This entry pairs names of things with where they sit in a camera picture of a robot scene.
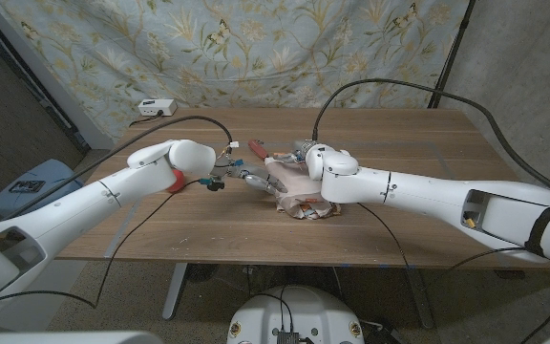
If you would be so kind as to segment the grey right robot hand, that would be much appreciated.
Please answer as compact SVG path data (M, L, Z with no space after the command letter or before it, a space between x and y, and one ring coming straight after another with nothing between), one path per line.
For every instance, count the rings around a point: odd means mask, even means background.
M315 140L295 140L292 142L292 149L290 152L275 154L274 159L284 163L303 163L306 160L308 150L315 144Z

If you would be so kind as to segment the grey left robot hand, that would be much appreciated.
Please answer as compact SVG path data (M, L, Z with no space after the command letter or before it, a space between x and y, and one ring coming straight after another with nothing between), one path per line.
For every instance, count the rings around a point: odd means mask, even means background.
M251 163L245 163L242 160L217 162L210 175L219 178L231 177L242 179L248 186L265 191L271 195L287 192L285 184L266 169Z

